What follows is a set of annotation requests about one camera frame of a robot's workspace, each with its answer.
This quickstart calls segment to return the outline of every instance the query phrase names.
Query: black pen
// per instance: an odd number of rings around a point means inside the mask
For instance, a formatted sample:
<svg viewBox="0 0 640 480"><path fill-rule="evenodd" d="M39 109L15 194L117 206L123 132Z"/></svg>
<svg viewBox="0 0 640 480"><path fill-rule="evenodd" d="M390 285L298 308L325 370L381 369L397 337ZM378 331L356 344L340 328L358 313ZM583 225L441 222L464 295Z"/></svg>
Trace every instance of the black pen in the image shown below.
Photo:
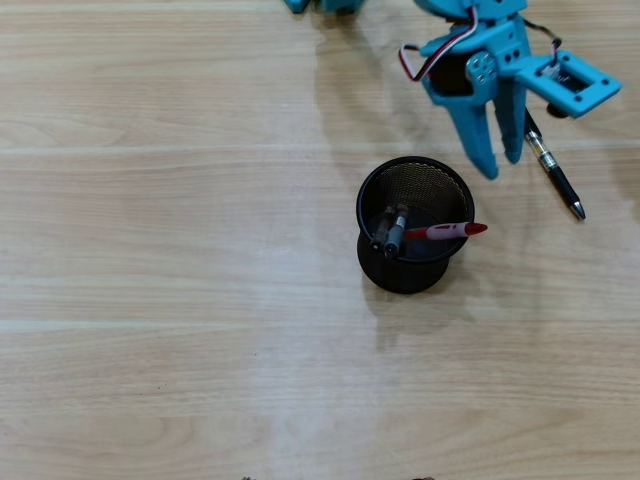
<svg viewBox="0 0 640 480"><path fill-rule="evenodd" d="M575 192L564 172L553 158L553 154L547 149L542 141L542 133L533 121L529 110L526 113L526 120L524 124L524 135L527 142L531 146L533 153L536 154L540 165L545 169L551 182L558 190L558 193L562 196L562 199L567 204L567 207L578 217L580 220L586 220L587 215L584 213L584 208L578 198L578 194Z"/></svg>

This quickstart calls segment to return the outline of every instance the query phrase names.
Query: red pen cap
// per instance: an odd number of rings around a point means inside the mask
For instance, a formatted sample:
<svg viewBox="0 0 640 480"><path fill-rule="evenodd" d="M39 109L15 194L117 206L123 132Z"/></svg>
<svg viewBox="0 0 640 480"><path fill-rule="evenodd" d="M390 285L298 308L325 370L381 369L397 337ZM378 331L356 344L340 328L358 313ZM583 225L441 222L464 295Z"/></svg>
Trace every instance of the red pen cap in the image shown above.
<svg viewBox="0 0 640 480"><path fill-rule="evenodd" d="M486 232L489 227L482 223L469 223L464 226L464 233L469 236L477 235L482 232Z"/></svg>

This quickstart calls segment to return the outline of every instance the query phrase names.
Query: blue plastic part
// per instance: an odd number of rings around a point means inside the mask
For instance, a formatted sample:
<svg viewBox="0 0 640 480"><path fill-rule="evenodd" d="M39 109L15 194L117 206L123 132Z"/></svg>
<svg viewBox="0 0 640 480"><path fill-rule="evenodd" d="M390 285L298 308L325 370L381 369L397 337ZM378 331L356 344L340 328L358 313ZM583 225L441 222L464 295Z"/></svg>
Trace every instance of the blue plastic part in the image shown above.
<svg viewBox="0 0 640 480"><path fill-rule="evenodd" d="M284 0L293 13L302 13L311 0ZM365 0L322 0L322 9L328 13L356 12Z"/></svg>
<svg viewBox="0 0 640 480"><path fill-rule="evenodd" d="M471 6L478 9L480 20L510 17L527 8L527 0L414 0L421 9L439 17L467 18Z"/></svg>
<svg viewBox="0 0 640 480"><path fill-rule="evenodd" d="M541 75L541 71L552 63L552 58L532 56L524 19L517 13L526 8L526 0L415 1L427 11L442 16L468 16L465 6L469 2L473 2L481 12L481 21L473 36L457 44L448 53L471 55L466 73L473 86L473 94L462 97L441 96L428 78L423 79L422 83L433 103L449 110L467 156L490 179L498 175L498 166L491 149L486 103L493 101L495 104L505 155L515 164L520 161L524 146L527 89L567 114L580 117L615 95L621 88L613 78L568 52L559 54L561 67L564 72L583 82L586 88L576 93L563 86L560 81L554 80L553 76ZM502 15L507 11L511 13L505 18ZM482 18L489 18L492 22L488 23ZM453 28L448 35L425 45L420 54L423 57L433 55L444 43L466 28L468 27ZM483 68L487 67L487 71L494 72L497 78L488 79L491 75L486 72L476 72L476 61ZM477 81L481 75L484 82Z"/></svg>
<svg viewBox="0 0 640 480"><path fill-rule="evenodd" d="M544 69L552 64L550 56L536 58L527 68L519 71L516 78L527 88L574 118L589 113L622 88L618 81L569 52L559 52L558 61L563 72L585 84L584 90L572 91L554 77L544 75Z"/></svg>
<svg viewBox="0 0 640 480"><path fill-rule="evenodd" d="M322 0L322 8L325 12L356 12L365 0Z"/></svg>
<svg viewBox="0 0 640 480"><path fill-rule="evenodd" d="M293 13L302 13L311 0L284 0Z"/></svg>
<svg viewBox="0 0 640 480"><path fill-rule="evenodd" d="M495 99L499 92L496 61L487 52L478 52L467 61L466 70L473 95L442 96L429 80L423 79L422 84L433 103L443 105L449 111L467 157L487 178L494 179L499 170L491 148L486 104Z"/></svg>
<svg viewBox="0 0 640 480"><path fill-rule="evenodd" d="M493 103L496 106L505 155L511 163L516 164L522 157L524 146L527 89L515 81L504 81L500 84L500 93Z"/></svg>

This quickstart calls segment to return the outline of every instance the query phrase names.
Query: robotic arm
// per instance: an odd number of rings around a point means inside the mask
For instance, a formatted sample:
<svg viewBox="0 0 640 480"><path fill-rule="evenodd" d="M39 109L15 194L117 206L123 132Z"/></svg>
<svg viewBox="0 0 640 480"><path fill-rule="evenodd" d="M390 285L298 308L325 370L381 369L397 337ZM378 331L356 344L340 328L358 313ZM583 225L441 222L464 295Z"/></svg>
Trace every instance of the robotic arm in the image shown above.
<svg viewBox="0 0 640 480"><path fill-rule="evenodd" d="M304 4L309 0L285 0ZM489 179L498 176L486 104L493 101L506 156L520 161L527 90L548 102L558 116L581 117L614 96L620 83L575 55L559 51L562 41L525 20L527 0L414 0L426 12L453 22L448 35L419 48L405 45L400 60L409 77L422 82L436 105L449 111L465 152ZM364 0L323 0L327 12L356 11ZM549 56L534 56L527 27L553 37ZM427 60L416 72L407 51Z"/></svg>

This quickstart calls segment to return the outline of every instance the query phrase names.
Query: black mesh pen holder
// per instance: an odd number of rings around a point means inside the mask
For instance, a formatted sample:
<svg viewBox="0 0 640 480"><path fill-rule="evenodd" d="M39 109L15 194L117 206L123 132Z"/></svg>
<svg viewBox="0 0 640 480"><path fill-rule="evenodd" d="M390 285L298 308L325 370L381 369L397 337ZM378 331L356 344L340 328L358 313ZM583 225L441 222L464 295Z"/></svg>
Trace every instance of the black mesh pen holder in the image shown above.
<svg viewBox="0 0 640 480"><path fill-rule="evenodd" d="M364 273L380 288L394 293L417 293L442 278L449 259L467 239L403 243L399 255L385 257L370 246L387 207L409 207L406 229L440 223L473 222L473 198L462 178L436 160L403 157L378 167L358 194L360 226L358 260Z"/></svg>

